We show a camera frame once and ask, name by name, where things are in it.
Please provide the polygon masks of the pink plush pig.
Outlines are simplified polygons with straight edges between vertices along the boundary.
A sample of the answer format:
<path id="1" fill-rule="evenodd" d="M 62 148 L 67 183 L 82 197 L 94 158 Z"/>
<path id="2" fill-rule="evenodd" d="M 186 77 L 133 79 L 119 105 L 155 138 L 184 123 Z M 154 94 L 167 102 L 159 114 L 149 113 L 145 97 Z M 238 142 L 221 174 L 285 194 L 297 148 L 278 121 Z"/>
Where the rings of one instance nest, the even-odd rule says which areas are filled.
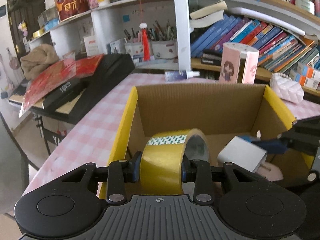
<path id="1" fill-rule="evenodd" d="M 268 162 L 261 164 L 258 167 L 256 174 L 266 178 L 269 181 L 281 181 L 284 178 L 280 168 Z"/>

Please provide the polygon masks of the white power adapter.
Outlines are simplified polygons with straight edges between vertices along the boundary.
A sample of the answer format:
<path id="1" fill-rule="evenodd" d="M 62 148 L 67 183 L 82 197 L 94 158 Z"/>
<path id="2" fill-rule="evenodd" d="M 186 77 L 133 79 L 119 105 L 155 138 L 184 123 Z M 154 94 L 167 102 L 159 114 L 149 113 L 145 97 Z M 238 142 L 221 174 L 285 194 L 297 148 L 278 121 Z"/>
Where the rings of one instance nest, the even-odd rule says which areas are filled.
<path id="1" fill-rule="evenodd" d="M 220 165 L 234 163 L 254 173 L 266 161 L 266 157 L 265 149 L 236 136 L 220 151 L 217 161 Z"/>

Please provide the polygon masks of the yellow tape roll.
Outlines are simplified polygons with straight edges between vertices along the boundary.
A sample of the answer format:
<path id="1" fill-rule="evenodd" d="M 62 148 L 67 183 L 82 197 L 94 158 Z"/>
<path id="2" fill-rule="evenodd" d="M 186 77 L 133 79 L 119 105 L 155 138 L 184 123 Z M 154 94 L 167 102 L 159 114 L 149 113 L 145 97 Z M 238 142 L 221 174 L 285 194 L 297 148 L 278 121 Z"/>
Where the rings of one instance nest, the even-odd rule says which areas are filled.
<path id="1" fill-rule="evenodd" d="M 163 132 L 153 135 L 142 153 L 139 181 L 146 195 L 183 194 L 182 162 L 209 161 L 206 137 L 199 129 Z"/>

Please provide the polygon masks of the white quilted handbag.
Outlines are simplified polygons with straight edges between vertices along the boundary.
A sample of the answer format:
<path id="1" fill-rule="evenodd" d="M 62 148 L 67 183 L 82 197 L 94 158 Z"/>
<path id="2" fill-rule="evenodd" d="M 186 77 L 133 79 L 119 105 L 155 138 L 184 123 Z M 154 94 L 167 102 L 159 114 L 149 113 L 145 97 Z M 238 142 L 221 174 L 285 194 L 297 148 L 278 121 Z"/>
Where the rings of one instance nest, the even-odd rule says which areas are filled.
<path id="1" fill-rule="evenodd" d="M 285 101 L 299 104 L 303 101 L 304 90 L 301 85 L 285 74 L 273 73 L 270 87 L 277 96 Z"/>

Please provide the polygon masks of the orange white box lower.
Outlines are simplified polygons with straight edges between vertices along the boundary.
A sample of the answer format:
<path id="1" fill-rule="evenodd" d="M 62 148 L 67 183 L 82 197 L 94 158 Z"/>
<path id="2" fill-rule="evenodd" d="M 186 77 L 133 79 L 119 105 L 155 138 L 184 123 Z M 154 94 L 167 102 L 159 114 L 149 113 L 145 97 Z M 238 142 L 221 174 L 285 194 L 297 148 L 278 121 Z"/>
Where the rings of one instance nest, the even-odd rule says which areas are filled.
<path id="1" fill-rule="evenodd" d="M 315 81 L 311 78 L 302 76 L 301 74 L 299 74 L 298 72 L 294 71 L 294 70 L 290 70 L 290 74 L 289 77 L 293 80 L 298 82 L 301 86 L 305 86 L 311 89 L 315 89 L 317 90 L 319 87 L 319 82 Z"/>

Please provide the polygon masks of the orange white box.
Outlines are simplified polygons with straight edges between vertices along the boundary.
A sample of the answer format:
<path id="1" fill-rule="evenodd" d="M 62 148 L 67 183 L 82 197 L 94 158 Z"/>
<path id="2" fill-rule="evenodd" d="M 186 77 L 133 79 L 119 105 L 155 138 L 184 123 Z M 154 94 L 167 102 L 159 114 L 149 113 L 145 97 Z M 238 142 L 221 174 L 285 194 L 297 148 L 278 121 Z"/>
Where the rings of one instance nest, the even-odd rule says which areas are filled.
<path id="1" fill-rule="evenodd" d="M 317 82 L 320 81 L 320 71 L 316 70 L 306 64 L 298 63 L 297 72 L 307 78 L 313 79 Z"/>
<path id="2" fill-rule="evenodd" d="M 298 82 L 301 86 L 305 86 L 311 89 L 315 89 L 317 90 L 319 87 L 319 82 L 315 81 L 311 78 L 302 76 L 301 74 L 299 74 L 298 72 L 294 71 L 294 70 L 290 70 L 290 74 L 289 77 L 293 80 Z"/>

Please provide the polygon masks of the yellow cardboard box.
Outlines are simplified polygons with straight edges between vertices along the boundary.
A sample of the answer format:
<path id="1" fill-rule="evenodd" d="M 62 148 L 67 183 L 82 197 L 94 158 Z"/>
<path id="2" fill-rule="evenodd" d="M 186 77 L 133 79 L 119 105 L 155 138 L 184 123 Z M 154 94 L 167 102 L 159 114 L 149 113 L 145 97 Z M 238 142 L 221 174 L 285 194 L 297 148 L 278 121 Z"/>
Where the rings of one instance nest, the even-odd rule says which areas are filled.
<path id="1" fill-rule="evenodd" d="M 144 150 L 154 135 L 201 132 L 209 162 L 236 135 L 261 132 L 264 140 L 288 131 L 295 116 L 267 85 L 171 83 L 133 87 L 109 162 Z"/>

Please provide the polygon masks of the orange white box upper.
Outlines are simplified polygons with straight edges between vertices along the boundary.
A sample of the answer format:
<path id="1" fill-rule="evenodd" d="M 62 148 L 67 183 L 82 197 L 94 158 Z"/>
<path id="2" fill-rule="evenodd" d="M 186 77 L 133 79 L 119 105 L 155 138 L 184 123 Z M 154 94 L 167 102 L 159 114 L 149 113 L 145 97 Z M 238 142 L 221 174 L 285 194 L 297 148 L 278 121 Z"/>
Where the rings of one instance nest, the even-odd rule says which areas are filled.
<path id="1" fill-rule="evenodd" d="M 317 82 L 320 81 L 320 71 L 316 70 L 306 64 L 298 63 L 297 72 L 307 78 L 313 79 Z"/>

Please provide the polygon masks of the black keyboard case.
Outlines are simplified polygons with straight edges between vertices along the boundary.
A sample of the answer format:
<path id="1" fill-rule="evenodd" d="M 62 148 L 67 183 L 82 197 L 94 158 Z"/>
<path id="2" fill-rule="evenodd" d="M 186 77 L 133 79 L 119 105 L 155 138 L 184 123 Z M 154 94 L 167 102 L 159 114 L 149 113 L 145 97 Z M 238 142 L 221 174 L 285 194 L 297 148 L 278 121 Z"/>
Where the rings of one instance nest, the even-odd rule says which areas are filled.
<path id="1" fill-rule="evenodd" d="M 36 113 L 59 121 L 76 125 L 106 94 L 123 81 L 135 65 L 129 54 L 104 55 L 91 77 L 85 78 L 85 90 L 71 110 L 59 113 L 57 110 L 45 110 L 31 107 Z"/>

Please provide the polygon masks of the pink cylindrical pen holder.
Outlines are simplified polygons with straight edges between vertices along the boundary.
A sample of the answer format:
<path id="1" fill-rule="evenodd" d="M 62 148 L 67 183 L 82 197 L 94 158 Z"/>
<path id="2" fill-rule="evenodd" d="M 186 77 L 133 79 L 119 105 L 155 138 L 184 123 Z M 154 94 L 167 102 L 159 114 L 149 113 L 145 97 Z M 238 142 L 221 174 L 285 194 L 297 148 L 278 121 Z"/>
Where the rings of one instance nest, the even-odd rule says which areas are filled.
<path id="1" fill-rule="evenodd" d="M 253 84 L 258 67 L 259 50 L 242 43 L 223 44 L 219 83 Z"/>

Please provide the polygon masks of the red plastic bag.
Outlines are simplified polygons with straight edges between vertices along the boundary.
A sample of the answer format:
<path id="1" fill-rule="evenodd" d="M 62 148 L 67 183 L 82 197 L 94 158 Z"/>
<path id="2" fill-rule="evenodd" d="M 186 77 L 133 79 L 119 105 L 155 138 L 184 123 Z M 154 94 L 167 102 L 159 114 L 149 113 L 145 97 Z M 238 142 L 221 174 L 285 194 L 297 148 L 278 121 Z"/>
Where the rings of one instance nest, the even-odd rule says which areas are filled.
<path id="1" fill-rule="evenodd" d="M 69 58 L 48 67 L 27 87 L 19 116 L 22 116 L 35 103 L 60 85 L 73 78 L 92 76 L 103 57 L 104 54 L 89 56 L 80 60 Z"/>

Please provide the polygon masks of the brown folded cloth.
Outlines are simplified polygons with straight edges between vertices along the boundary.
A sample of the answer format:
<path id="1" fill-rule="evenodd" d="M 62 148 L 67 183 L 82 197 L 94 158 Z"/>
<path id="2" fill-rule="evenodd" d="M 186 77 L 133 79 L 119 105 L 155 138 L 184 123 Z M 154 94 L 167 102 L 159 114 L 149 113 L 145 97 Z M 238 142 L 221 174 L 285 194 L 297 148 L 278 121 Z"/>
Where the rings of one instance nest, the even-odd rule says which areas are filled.
<path id="1" fill-rule="evenodd" d="M 45 69 L 58 61 L 59 57 L 55 48 L 50 44 L 42 44 L 21 57 L 21 68 L 27 80 L 34 80 Z"/>

